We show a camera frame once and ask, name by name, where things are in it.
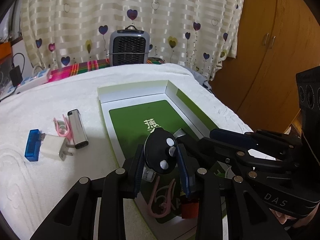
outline black power adapter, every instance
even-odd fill
[[[14,87],[17,87],[18,85],[21,84],[22,74],[21,74],[21,70],[20,70],[19,65],[14,67],[12,70],[10,70],[9,75],[10,75],[10,79],[12,81],[12,85]]]

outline blue usb device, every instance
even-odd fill
[[[24,153],[25,158],[30,162],[37,162],[39,158],[41,141],[45,134],[41,133],[38,129],[30,130],[26,151]]]

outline power strip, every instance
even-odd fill
[[[47,83],[50,79],[50,75],[51,75],[51,69],[46,69],[39,72],[35,77],[25,78],[24,80],[22,80],[21,84],[18,85],[15,91],[15,94],[21,93],[23,91],[26,91],[31,88]],[[7,91],[4,91],[4,93],[0,97],[0,100],[6,97],[7,95],[10,95],[14,91],[14,88],[15,87],[13,85],[9,85],[9,87],[7,88]]]

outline wardrobe handle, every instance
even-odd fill
[[[269,33],[267,33],[264,37],[264,41],[263,41],[263,46],[265,46],[267,44],[267,39],[269,37]]]
[[[273,36],[273,37],[272,37],[272,40],[271,40],[271,46],[270,46],[271,49],[272,49],[272,47],[273,47],[273,43],[275,43],[275,39],[276,39],[276,36]]]

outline plaid fabric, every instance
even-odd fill
[[[147,60],[147,64],[163,64],[164,61],[160,58],[150,57]],[[73,64],[71,66],[67,66],[61,69],[56,69],[51,71],[52,77],[49,79],[49,82],[61,80],[67,77],[75,76],[81,73],[86,73],[89,71],[110,67],[109,59],[99,59],[88,61],[79,64]]]

